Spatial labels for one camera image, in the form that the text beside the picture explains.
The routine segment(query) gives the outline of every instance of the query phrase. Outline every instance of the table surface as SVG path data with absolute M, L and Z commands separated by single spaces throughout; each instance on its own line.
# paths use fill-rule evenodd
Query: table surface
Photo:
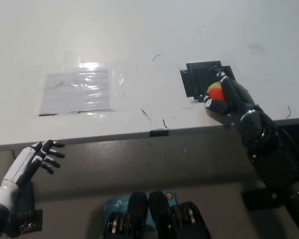
M 117 110 L 39 117 L 42 72 L 76 55 L 121 66 Z M 213 60 L 274 120 L 288 106 L 299 119 L 299 0 L 0 1 L 0 149 L 146 137 L 163 119 L 170 134 L 219 125 L 179 73 Z

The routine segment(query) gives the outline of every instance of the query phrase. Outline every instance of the robotic hand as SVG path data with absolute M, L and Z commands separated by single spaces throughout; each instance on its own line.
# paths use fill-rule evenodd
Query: robotic hand
M 278 201 L 299 228 L 299 152 L 292 138 L 256 105 L 248 91 L 221 69 L 204 96 L 206 108 L 232 118 L 248 157 Z
M 38 168 L 42 167 L 48 173 L 53 174 L 54 172 L 48 163 L 56 168 L 60 167 L 60 164 L 48 155 L 54 155 L 58 158 L 64 158 L 64 155 L 52 147 L 60 148 L 64 145 L 48 140 L 24 148 L 4 176 L 0 186 L 0 236 L 9 222 L 18 193 L 31 180 Z

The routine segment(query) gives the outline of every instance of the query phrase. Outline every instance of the gray floor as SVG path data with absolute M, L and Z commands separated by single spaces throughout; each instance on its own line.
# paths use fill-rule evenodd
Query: gray floor
M 53 176 L 40 170 L 33 179 L 43 231 L 23 239 L 98 239 L 109 198 L 155 189 L 194 201 L 214 239 L 299 239 L 284 208 L 246 211 L 240 192 L 262 183 L 233 131 L 71 145 L 62 152 L 66 158 Z M 0 181 L 12 161 L 11 152 L 0 152 Z

